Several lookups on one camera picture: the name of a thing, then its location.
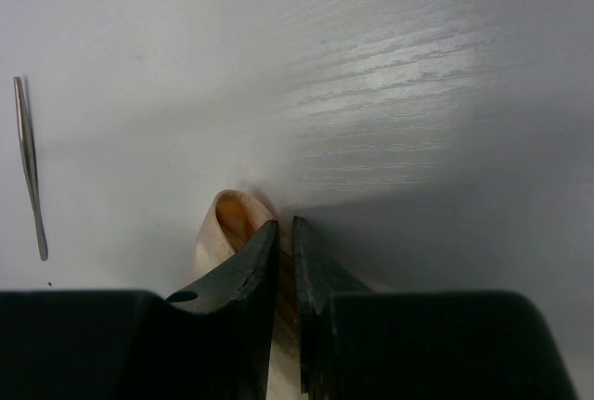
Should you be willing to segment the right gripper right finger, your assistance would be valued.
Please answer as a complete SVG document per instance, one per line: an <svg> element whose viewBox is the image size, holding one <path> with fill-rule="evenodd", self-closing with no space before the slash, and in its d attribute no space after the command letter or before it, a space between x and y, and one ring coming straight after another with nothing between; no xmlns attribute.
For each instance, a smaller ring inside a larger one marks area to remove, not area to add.
<svg viewBox="0 0 594 400"><path fill-rule="evenodd" d="M295 216L291 225L295 289L298 305L301 389L314 391L316 339L321 331L319 319L329 298L341 292L370 292L326 251L315 230L305 218Z"/></svg>

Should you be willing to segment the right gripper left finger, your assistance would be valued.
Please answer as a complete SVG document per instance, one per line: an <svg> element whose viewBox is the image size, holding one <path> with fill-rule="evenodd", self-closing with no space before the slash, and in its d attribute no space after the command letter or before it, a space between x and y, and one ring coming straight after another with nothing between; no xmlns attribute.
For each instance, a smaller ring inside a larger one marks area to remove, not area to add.
<svg viewBox="0 0 594 400"><path fill-rule="evenodd" d="M166 301L197 320L190 382L205 399L264 399L278 284L279 226L267 221L239 252Z"/></svg>

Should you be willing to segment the orange cloth napkin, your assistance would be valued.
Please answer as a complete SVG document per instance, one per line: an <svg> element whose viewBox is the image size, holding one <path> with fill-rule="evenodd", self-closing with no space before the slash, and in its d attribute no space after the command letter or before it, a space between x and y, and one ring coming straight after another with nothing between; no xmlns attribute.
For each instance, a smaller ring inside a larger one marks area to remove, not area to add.
<svg viewBox="0 0 594 400"><path fill-rule="evenodd" d="M407 394L394 336L397 300L330 256L304 220L293 252L252 196L219 193L200 227L179 324L195 332L177 396L395 399Z"/></svg>

